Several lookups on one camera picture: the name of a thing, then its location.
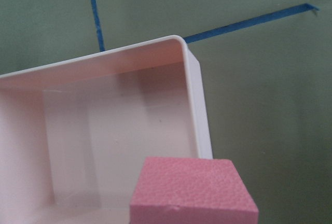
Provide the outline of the pink foam block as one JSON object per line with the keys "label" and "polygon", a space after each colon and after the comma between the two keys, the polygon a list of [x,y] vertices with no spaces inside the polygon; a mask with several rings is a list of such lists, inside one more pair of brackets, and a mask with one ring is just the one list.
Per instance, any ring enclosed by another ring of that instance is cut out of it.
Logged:
{"label": "pink foam block", "polygon": [[148,157],[130,223],[258,223],[259,210],[227,159]]}

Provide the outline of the pink plastic bin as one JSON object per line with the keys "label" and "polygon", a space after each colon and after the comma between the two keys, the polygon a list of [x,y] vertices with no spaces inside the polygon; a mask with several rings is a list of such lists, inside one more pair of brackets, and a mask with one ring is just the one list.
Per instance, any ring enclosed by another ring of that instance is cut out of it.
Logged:
{"label": "pink plastic bin", "polygon": [[181,37],[1,75],[1,223],[128,223],[150,156],[212,157]]}

